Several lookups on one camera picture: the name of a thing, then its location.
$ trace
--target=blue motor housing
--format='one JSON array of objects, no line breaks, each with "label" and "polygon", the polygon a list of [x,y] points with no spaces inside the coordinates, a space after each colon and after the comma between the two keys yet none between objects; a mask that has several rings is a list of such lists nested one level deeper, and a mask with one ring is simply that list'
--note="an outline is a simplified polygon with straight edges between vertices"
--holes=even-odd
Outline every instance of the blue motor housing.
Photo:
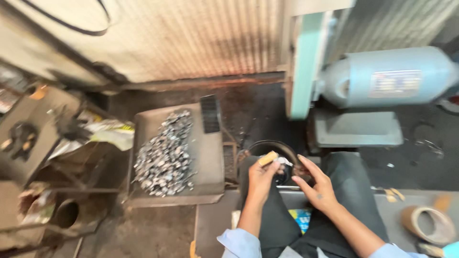
[{"label": "blue motor housing", "polygon": [[320,76],[318,90],[340,108],[428,103],[459,79],[436,47],[346,54]]}]

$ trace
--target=machine base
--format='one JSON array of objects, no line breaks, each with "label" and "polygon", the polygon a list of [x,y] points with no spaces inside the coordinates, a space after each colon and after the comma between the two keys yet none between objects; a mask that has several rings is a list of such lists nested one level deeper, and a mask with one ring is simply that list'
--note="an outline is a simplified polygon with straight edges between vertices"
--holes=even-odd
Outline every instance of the machine base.
[{"label": "machine base", "polygon": [[317,147],[387,147],[403,144],[394,112],[343,112],[322,108],[313,111]]}]

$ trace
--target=metal scrap pile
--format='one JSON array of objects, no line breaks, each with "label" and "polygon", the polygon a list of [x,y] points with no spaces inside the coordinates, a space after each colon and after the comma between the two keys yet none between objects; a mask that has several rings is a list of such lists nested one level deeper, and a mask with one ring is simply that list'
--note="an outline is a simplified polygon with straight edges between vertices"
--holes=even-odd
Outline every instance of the metal scrap pile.
[{"label": "metal scrap pile", "polygon": [[187,186],[193,190],[190,177],[197,172],[190,172],[187,144],[192,125],[190,111],[171,113],[161,124],[158,136],[140,148],[134,181],[150,195],[174,195]]}]

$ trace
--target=black grate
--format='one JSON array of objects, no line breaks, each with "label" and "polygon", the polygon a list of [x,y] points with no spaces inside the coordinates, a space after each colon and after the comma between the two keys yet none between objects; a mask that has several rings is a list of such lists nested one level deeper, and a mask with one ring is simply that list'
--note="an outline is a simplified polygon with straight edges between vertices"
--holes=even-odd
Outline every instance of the black grate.
[{"label": "black grate", "polygon": [[201,104],[202,123],[204,126],[204,133],[216,133],[220,131],[219,113],[220,108],[218,100],[215,95],[201,97],[199,100]]}]

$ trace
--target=motor label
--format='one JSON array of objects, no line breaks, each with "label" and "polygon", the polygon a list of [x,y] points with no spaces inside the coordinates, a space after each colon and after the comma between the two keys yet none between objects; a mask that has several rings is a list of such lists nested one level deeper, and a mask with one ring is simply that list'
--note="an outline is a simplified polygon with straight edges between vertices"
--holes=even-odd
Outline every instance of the motor label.
[{"label": "motor label", "polygon": [[418,93],[421,70],[375,72],[369,98],[407,98]]}]

